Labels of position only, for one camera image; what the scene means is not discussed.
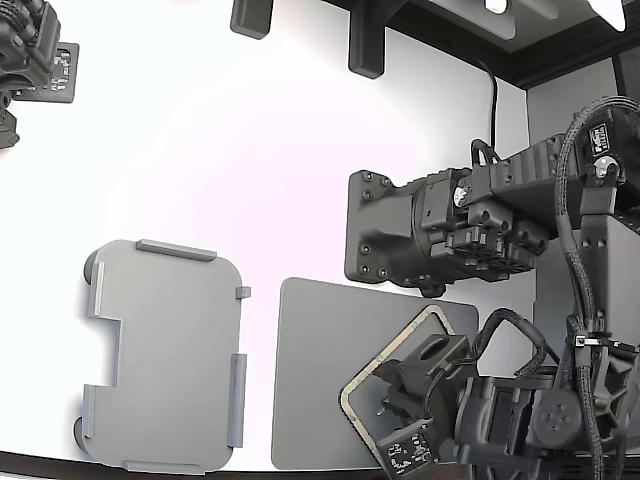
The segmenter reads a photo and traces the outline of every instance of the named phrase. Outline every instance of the ceiling light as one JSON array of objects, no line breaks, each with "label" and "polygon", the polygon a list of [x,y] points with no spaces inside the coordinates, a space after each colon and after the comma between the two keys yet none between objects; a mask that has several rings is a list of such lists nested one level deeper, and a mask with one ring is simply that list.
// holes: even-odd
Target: ceiling light
[{"label": "ceiling light", "polygon": [[484,0],[484,6],[490,12],[500,15],[507,11],[507,0]]},{"label": "ceiling light", "polygon": [[619,32],[624,32],[626,21],[622,0],[589,0],[593,11],[600,15],[613,28]]}]

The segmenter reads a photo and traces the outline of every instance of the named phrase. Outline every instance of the white table surface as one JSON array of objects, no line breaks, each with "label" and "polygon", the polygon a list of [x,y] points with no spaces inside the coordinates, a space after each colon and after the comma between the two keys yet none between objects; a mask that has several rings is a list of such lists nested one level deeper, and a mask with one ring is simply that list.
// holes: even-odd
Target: white table surface
[{"label": "white table surface", "polygon": [[[85,317],[83,264],[109,241],[147,238],[215,250],[253,287],[245,447],[226,469],[272,470],[280,285],[348,283],[349,175],[399,185],[468,165],[469,142],[486,137],[483,72],[389,32],[386,74],[370,81],[346,68],[346,12],[276,0],[258,42],[231,33],[231,4],[55,1],[62,40],[81,44],[76,101],[12,104],[22,140],[0,154],[0,450],[86,460],[71,427],[83,385],[112,382],[115,330]],[[501,83],[498,118],[500,153],[526,148],[523,91]],[[446,297],[481,318],[530,316],[533,298],[531,274]],[[486,373],[529,357],[508,328],[494,342]]]}]

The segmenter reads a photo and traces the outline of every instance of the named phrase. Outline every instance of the label sticker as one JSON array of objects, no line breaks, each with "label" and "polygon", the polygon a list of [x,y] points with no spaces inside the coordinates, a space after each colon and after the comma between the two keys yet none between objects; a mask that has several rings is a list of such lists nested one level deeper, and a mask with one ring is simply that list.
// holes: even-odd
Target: label sticker
[{"label": "label sticker", "polygon": [[607,126],[603,123],[589,131],[591,138],[591,149],[593,155],[598,156],[609,151],[609,135],[607,134]]}]

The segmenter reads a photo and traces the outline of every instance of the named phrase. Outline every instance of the black clamp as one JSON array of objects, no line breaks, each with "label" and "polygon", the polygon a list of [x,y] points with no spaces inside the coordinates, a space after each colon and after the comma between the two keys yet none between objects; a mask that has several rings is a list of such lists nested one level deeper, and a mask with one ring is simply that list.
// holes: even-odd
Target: black clamp
[{"label": "black clamp", "polygon": [[640,353],[639,347],[634,347],[628,343],[622,343],[615,340],[609,340],[608,338],[596,337],[591,334],[578,334],[573,338],[573,346],[576,348],[584,347],[607,347],[614,350],[619,350],[625,353]]}]

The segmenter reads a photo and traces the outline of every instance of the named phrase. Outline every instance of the gray wall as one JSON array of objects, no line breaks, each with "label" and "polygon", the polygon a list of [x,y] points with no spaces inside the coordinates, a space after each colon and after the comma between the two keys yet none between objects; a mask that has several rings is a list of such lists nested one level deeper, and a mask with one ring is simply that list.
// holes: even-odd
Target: gray wall
[{"label": "gray wall", "polygon": [[600,97],[617,93],[611,59],[530,89],[527,108],[531,144],[566,131],[575,112]]}]

